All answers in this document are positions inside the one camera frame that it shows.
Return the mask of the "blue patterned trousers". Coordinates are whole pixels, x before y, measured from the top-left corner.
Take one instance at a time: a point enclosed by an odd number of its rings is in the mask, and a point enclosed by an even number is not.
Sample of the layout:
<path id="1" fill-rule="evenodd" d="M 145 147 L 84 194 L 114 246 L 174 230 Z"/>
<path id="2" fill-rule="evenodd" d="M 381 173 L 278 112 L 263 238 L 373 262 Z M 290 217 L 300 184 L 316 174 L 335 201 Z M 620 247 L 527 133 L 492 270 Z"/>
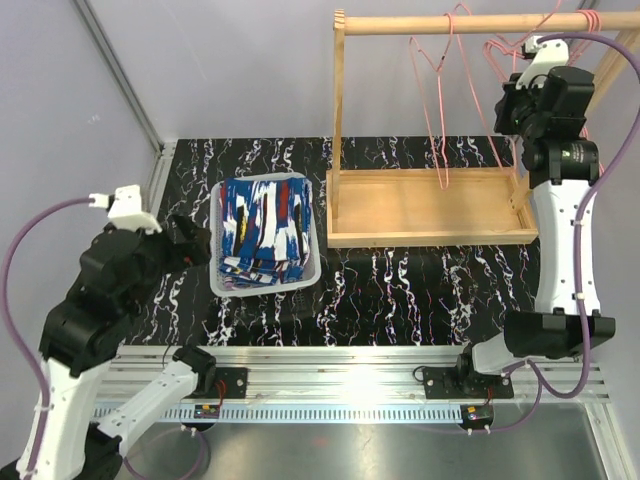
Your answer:
<path id="1" fill-rule="evenodd" d="M 218 272 L 234 290 L 298 282 L 311 256 L 311 182 L 224 180 Z"/>

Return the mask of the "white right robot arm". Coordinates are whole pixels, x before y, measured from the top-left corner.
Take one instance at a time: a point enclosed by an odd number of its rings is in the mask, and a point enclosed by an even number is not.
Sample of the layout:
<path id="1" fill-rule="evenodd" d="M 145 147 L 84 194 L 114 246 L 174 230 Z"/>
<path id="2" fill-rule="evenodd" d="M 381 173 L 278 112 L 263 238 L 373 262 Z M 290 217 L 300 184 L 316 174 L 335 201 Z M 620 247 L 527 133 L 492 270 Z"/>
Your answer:
<path id="1" fill-rule="evenodd" d="M 600 312 L 593 280 L 591 214 L 599 152 L 581 134 L 593 94 L 593 74 L 571 66 L 532 77 L 513 74 L 503 85 L 494 130 L 522 140 L 539 222 L 539 287 L 533 311 L 508 313 L 501 333 L 459 355 L 453 380 L 463 395 L 478 395 L 538 357 L 580 357 L 577 385 L 550 391 L 573 398 L 586 384 L 593 348 L 615 333 L 614 319 Z"/>

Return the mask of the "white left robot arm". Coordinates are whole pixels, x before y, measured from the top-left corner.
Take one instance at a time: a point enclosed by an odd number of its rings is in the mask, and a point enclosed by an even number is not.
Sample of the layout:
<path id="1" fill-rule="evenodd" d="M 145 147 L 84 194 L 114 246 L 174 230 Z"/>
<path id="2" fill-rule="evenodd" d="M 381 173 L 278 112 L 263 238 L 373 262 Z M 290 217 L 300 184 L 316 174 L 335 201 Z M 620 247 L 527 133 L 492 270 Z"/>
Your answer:
<path id="1" fill-rule="evenodd" d="M 112 479 L 131 444 L 171 405 L 205 397 L 217 383 L 216 359 L 191 345 L 113 415 L 92 420 L 98 387 L 155 286 L 170 274 L 209 262 L 208 229 L 174 220 L 184 239 L 109 223 L 80 257 L 65 299 L 47 315 L 39 351 L 43 385 L 22 456 L 4 479 Z"/>

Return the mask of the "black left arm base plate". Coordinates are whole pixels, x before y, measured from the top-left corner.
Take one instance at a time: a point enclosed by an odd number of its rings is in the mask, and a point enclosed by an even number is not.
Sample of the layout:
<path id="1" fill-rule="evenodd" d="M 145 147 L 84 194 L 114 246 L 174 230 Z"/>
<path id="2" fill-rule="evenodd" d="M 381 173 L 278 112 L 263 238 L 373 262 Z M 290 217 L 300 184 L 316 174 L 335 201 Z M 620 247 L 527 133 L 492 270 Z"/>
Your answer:
<path id="1" fill-rule="evenodd" d="M 215 367 L 198 379 L 193 399 L 245 399 L 249 370 L 244 367 Z"/>

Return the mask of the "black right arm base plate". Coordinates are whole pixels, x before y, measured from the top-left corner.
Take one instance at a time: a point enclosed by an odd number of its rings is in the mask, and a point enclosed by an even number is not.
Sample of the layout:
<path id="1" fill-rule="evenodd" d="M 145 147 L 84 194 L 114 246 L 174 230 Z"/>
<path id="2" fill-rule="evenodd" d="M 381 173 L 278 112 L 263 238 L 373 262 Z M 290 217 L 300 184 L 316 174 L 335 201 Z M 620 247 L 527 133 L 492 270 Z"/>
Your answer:
<path id="1" fill-rule="evenodd" d="M 462 373 L 457 367 L 418 366 L 413 378 L 423 386 L 427 399 L 512 399 L 509 379 L 500 375 Z"/>

